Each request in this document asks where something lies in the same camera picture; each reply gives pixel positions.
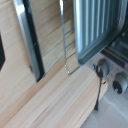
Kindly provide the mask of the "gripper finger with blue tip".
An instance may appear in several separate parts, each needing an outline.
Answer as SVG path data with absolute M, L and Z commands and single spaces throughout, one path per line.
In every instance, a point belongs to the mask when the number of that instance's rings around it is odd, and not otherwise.
M 1 33 L 0 33 L 0 71 L 4 65 L 5 60 L 6 60 L 5 59 L 5 52 L 4 52 L 2 37 L 1 37 Z

